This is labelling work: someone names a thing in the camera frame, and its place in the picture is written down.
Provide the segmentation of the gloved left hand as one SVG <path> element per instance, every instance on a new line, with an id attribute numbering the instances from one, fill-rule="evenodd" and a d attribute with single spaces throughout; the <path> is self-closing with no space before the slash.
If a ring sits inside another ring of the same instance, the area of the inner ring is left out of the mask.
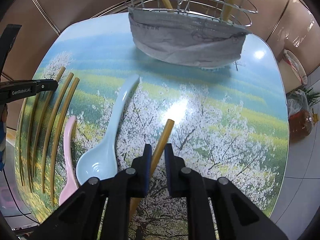
<path id="1" fill-rule="evenodd" d="M 7 104 L 1 105 L 0 119 L 0 171 L 3 171 L 6 162 L 6 137 L 7 137 Z"/>

